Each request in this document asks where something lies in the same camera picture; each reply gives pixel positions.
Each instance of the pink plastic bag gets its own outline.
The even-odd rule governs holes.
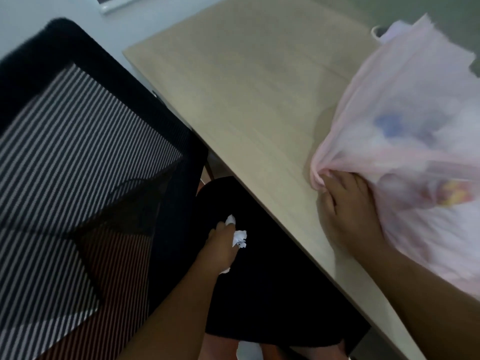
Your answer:
[[[427,16],[373,53],[347,87],[310,180],[356,172],[391,244],[480,297],[480,79],[475,55]]]

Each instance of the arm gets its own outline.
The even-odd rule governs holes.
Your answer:
[[[321,220],[372,277],[429,360],[478,358],[480,302],[390,247],[358,175],[322,175]]]
[[[118,360],[198,360],[219,273],[233,263],[235,225],[219,222],[180,283],[130,340]]]

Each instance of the striped fabric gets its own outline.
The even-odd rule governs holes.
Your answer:
[[[108,222],[75,240],[69,233],[159,182],[181,157],[75,64],[23,108],[0,137],[0,359],[65,359],[64,347],[53,350],[72,338],[83,349],[93,337],[105,351],[69,358],[118,355],[148,313],[151,237]],[[152,197],[123,212],[158,207]]]

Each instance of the table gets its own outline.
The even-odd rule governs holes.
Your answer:
[[[375,48],[366,26],[314,0],[225,0],[124,55],[370,323],[425,359],[369,275],[332,248],[308,179],[336,103]]]

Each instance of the person's left arm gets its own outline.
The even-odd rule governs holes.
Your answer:
[[[219,274],[229,268],[235,225],[219,222],[180,283],[130,340],[118,360],[197,360]]]

